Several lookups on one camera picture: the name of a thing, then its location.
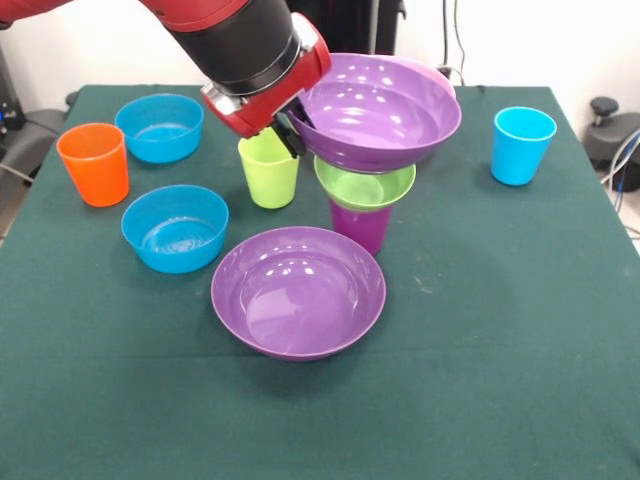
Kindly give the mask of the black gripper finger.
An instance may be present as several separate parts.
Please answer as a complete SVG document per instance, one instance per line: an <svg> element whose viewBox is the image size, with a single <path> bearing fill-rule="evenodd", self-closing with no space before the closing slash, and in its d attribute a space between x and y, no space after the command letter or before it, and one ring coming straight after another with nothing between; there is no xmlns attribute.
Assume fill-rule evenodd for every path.
<svg viewBox="0 0 640 480"><path fill-rule="evenodd" d="M306 146L286 114L278 113L274 117L272 129L292 157L302 157L306 154Z"/></svg>
<svg viewBox="0 0 640 480"><path fill-rule="evenodd" d="M305 107L298 97L294 97L290 102L290 111L301 122L305 123L309 127L313 128L314 123L305 110Z"/></svg>

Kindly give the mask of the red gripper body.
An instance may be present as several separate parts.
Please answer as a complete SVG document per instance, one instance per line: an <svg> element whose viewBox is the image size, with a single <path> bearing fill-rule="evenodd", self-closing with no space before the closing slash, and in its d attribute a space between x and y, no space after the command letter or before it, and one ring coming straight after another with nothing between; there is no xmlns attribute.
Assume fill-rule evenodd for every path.
<svg viewBox="0 0 640 480"><path fill-rule="evenodd" d="M250 138L269 126L276 115L303 90L309 90L328 73L331 56L325 40L302 14L291 14L297 57L289 70L258 93L232 96L209 81L201 88L205 103L228 128Z"/></svg>

